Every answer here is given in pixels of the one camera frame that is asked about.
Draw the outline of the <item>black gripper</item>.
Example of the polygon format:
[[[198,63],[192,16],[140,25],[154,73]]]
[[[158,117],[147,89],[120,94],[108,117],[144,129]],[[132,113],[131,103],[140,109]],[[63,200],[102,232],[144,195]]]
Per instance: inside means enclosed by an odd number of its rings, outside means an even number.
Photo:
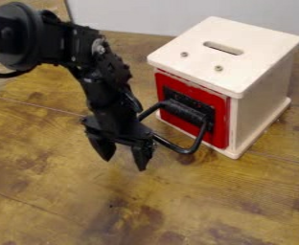
[[[91,65],[80,72],[80,85],[92,115],[84,119],[91,145],[108,162],[116,145],[132,149],[139,171],[154,156],[152,130],[139,121],[143,110],[130,85],[132,73],[122,57],[111,50],[103,36],[92,41]]]

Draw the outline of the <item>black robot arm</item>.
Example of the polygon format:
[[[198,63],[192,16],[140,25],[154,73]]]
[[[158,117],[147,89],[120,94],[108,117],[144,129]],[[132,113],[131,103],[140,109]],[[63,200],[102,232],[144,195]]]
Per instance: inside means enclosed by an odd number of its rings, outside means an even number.
[[[21,76],[44,63],[67,68],[81,86],[91,110],[81,124],[102,158],[110,160],[116,146],[127,145],[136,167],[144,170],[154,154],[154,133],[136,116],[142,104],[130,86],[130,66],[104,35],[21,2],[0,6],[0,64],[12,70],[0,78]]]

